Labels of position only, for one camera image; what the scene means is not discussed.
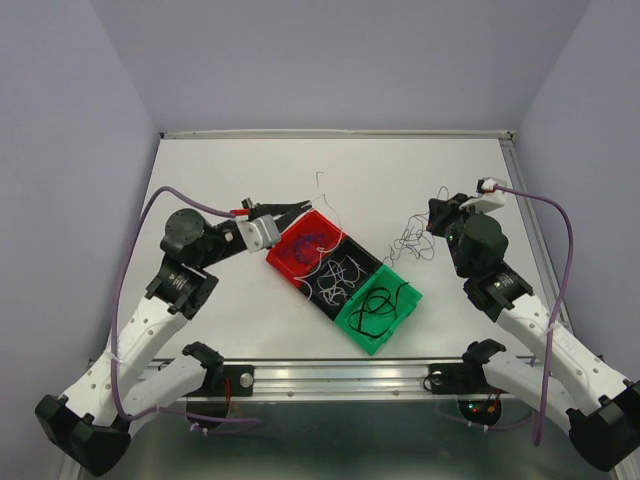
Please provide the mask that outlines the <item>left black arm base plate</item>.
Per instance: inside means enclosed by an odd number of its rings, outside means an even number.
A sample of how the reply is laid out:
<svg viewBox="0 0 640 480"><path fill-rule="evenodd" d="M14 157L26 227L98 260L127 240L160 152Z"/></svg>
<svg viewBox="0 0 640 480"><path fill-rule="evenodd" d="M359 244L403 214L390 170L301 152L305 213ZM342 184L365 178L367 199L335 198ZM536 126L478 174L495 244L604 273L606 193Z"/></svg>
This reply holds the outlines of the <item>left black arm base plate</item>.
<svg viewBox="0 0 640 480"><path fill-rule="evenodd" d="M227 363L224 357L202 342L185 346L182 355L192 357L204 368L204 379L188 397L222 397L230 387L232 397L251 397L255 380L255 367L247 363Z"/></svg>

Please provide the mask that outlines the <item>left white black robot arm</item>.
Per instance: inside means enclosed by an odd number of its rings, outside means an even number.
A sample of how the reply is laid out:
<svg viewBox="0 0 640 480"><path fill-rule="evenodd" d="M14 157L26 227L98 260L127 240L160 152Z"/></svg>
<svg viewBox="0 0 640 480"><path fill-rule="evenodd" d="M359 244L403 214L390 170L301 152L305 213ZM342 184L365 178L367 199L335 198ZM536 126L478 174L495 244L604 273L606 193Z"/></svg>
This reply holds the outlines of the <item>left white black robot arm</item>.
<svg viewBox="0 0 640 480"><path fill-rule="evenodd" d="M44 396L35 415L47 438L94 476L113 469L137 431L188 393L215 392L223 357L194 342L142 380L159 350L209 299L218 284L208 267L239 253L268 250L311 208L310 201L254 204L220 211L191 199L167 220L160 268L133 313L112 319L103 353L62 394Z"/></svg>

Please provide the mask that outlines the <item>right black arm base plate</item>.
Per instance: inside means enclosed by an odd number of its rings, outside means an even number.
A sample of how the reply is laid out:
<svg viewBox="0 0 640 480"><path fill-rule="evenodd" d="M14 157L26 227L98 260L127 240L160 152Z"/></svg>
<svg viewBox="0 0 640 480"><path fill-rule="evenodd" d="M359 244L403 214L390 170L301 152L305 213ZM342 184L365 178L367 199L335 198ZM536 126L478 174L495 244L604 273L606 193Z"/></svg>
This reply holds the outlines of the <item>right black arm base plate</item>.
<svg viewBox="0 0 640 480"><path fill-rule="evenodd" d="M434 395L488 394L491 386L487 383L483 366L492 356L505 352L501 343L486 339L471 343L459 362L434 363L428 366L423 378L423 388Z"/></svg>

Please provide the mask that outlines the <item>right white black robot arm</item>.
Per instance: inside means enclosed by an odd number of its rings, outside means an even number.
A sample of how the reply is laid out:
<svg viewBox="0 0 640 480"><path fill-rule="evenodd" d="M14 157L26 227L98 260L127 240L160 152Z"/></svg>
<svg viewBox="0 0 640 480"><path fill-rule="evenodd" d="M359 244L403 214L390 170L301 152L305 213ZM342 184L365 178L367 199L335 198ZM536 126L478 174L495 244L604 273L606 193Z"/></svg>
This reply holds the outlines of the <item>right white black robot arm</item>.
<svg viewBox="0 0 640 480"><path fill-rule="evenodd" d="M639 447L639 385L608 366L551 312L504 260L508 240L478 199L457 194L429 201L429 232L445 240L463 290L476 309L541 361L526 364L493 341L468 348L463 384L514 395L551 420L592 467L608 472Z"/></svg>

